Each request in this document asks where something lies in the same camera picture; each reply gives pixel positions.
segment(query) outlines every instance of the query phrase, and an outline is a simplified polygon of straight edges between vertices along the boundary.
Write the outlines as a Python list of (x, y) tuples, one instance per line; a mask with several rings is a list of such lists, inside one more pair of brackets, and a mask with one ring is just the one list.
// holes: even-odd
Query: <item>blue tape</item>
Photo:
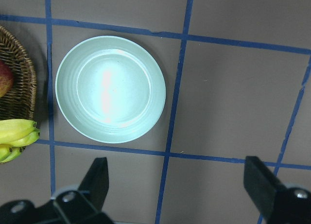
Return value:
[(191, 35), (191, 34), (188, 35), (187, 39), (191, 41), (223, 44), (223, 45), (245, 47), (245, 48), (267, 49), (267, 50), (273, 50), (273, 51), (291, 52), (291, 53), (306, 54), (306, 55), (311, 54), (310, 49), (289, 47), (289, 46), (276, 45), (276, 44), (268, 44), (268, 43), (248, 42), (248, 41), (240, 41), (240, 40), (234, 40), (234, 39), (214, 38), (214, 37), (198, 36), (198, 35)]
[(56, 189), (55, 179), (55, 146), (54, 142), (54, 104), (53, 104), (53, 78), (52, 78), (52, 13), (51, 0), (45, 0), (46, 34), (47, 34), (47, 66), (48, 66), (48, 112), (49, 112), (49, 144), (50, 144), (50, 173), (51, 194)]
[(104, 151), (114, 151), (114, 152), (121, 152), (121, 153), (141, 154), (141, 155), (156, 155), (156, 156), (165, 155), (165, 153), (162, 151), (122, 148), (122, 147), (115, 147), (115, 146), (86, 145), (86, 144), (70, 143), (70, 142), (62, 142), (62, 141), (55, 141), (54, 144), (57, 146), (80, 148), (80, 149), (104, 150)]
[(262, 215), (259, 215), (257, 224), (261, 224), (262, 223), (262, 219), (263, 219)]
[(2, 21), (15, 21), (25, 23), (46, 24), (46, 19), (41, 17), (23, 17), (15, 15), (0, 15)]
[(195, 160), (217, 161), (217, 162), (228, 162), (228, 163), (245, 163), (245, 159), (215, 157), (215, 156), (205, 156), (205, 155), (188, 155), (188, 154), (170, 153), (170, 157), (177, 157), (177, 158), (184, 158), (184, 159), (195, 159)]
[(163, 37), (163, 38), (176, 38), (176, 39), (182, 38), (182, 34), (179, 34), (179, 33), (152, 32), (150, 30), (142, 29), (142, 28), (116, 26), (116, 25), (92, 23), (92, 22), (85, 22), (85, 21), (52, 19), (52, 24), (58, 25), (58, 26), (80, 27), (80, 28), (95, 29), (95, 30), (108, 30), (108, 31), (115, 31), (115, 32), (122, 32), (122, 33), (129, 33), (129, 34), (141, 34), (141, 35)]
[(292, 112), (292, 116), (291, 116), (290, 122), (289, 122), (287, 130), (286, 130), (285, 139), (282, 143), (280, 153), (279, 153), (278, 158), (277, 158), (276, 167), (274, 169), (274, 175), (277, 175), (277, 173), (278, 173), (280, 164), (281, 164), (283, 157), (284, 157), (284, 154), (285, 154), (288, 139), (289, 139), (290, 134), (292, 132), (292, 129), (293, 129), (293, 126), (295, 123), (295, 119), (296, 119), (297, 113), (298, 113), (299, 108), (300, 108), (300, 104), (301, 104), (301, 101), (302, 101), (302, 98), (303, 98), (303, 95), (305, 92), (306, 83), (307, 83), (309, 76), (310, 76), (310, 67), (311, 67), (310, 63), (311, 63), (311, 58), (309, 59), (309, 64), (307, 66), (307, 69), (306, 69), (306, 72), (305, 72), (305, 75), (304, 75), (304, 78), (302, 81), (302, 88), (300, 89), (300, 91), (298, 93), (298, 97), (297, 97), (297, 100), (296, 100), (296, 103), (294, 106), (294, 110)]
[[(185, 20), (184, 20), (184, 26), (183, 26), (183, 35), (187, 35), (189, 32), (192, 5), (193, 5), (193, 0), (187, 0)], [(182, 39), (181, 44), (180, 44), (179, 62), (177, 65), (173, 102), (172, 102), (169, 130), (168, 130), (167, 143), (166, 143), (166, 149), (165, 149), (165, 153), (167, 155), (164, 157), (164, 162), (163, 162), (158, 203), (157, 203), (156, 214), (155, 214), (155, 224), (159, 224), (160, 218), (161, 218), (163, 195), (164, 195), (166, 176), (167, 176), (167, 171), (168, 171), (168, 166), (169, 166), (170, 151), (171, 151), (171, 145), (172, 145), (172, 139), (173, 139), (173, 130), (174, 130), (174, 124), (175, 124), (175, 117), (176, 117), (176, 110), (177, 110), (179, 89), (180, 89), (180, 83), (181, 83), (182, 69), (184, 66), (186, 47), (187, 47), (187, 40)]]
[(309, 165), (280, 163), (279, 167), (280, 168), (300, 169), (300, 170), (311, 170), (311, 166), (309, 166)]

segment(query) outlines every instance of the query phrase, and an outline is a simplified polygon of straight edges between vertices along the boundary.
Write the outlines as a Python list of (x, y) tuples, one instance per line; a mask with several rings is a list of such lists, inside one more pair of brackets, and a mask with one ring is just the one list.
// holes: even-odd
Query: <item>apple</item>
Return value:
[(0, 98), (12, 88), (13, 81), (14, 77), (11, 69), (0, 60)]

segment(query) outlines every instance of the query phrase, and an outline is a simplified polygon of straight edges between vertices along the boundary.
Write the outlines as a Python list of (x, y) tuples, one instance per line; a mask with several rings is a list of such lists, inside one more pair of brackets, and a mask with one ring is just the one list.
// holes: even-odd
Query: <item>plate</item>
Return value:
[(78, 132), (105, 143), (147, 133), (165, 103), (165, 82), (155, 59), (121, 37), (99, 36), (72, 48), (55, 81), (59, 108)]

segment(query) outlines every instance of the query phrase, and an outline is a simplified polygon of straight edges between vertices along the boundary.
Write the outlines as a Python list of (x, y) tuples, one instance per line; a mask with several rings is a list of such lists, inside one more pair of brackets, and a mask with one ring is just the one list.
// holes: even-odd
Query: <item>yellow banana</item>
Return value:
[(7, 158), (5, 160), (0, 161), (0, 162), (12, 161), (13, 159), (15, 159), (18, 156), (20, 156), (22, 151), (23, 151), (23, 149), (19, 148), (19, 147), (12, 148), (12, 152), (7, 156)]
[(35, 128), (30, 134), (23, 137), (22, 139), (8, 142), (6, 144), (12, 147), (23, 147), (34, 143), (40, 137), (40, 130)]
[(9, 145), (0, 144), (0, 162), (5, 160), (12, 152)]
[(35, 121), (10, 119), (0, 121), (0, 144), (21, 139), (30, 134), (36, 126)]

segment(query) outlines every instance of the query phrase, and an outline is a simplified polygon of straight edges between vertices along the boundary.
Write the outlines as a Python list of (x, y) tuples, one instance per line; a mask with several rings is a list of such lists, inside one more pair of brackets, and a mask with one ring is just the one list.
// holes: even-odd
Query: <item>floor tile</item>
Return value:
[(172, 152), (276, 161), (308, 59), (188, 42)]
[(34, 120), (40, 129), (40, 139), (49, 139), (47, 104), (47, 37), (46, 26), (32, 23), (0, 21), (24, 46), (37, 75), (37, 95)]
[(193, 0), (190, 34), (310, 48), (309, 0)]
[(287, 142), (283, 163), (311, 166), (311, 84), (307, 83), (295, 123)]
[(97, 157), (108, 161), (107, 215), (118, 222), (153, 224), (163, 157), (57, 146), (56, 188), (79, 184)]
[(45, 17), (45, 0), (0, 0), (0, 14)]
[[(141, 45), (155, 58), (162, 70), (167, 91), (166, 104), (164, 106), (164, 110), (159, 121), (147, 134), (138, 138), (137, 140), (123, 144), (110, 145), (125, 148), (139, 148), (164, 151), (173, 99), (173, 88), (179, 57), (180, 40), (61, 26), (53, 27), (53, 34), (56, 35), (53, 37), (52, 48), (54, 80), (56, 77), (58, 66), (60, 65), (66, 53), (76, 44), (94, 36), (115, 35), (128, 38)], [(103, 143), (90, 140), (74, 130), (63, 117), (61, 111), (58, 108), (55, 97), (54, 124), (54, 135), (55, 140), (57, 141), (103, 145)]]
[(243, 164), (170, 158), (161, 224), (257, 223)]
[(52, 17), (181, 33), (187, 0), (52, 0)]
[(21, 156), (0, 167), (0, 205), (26, 199), (38, 207), (49, 201), (50, 148), (47, 145), (28, 146)]

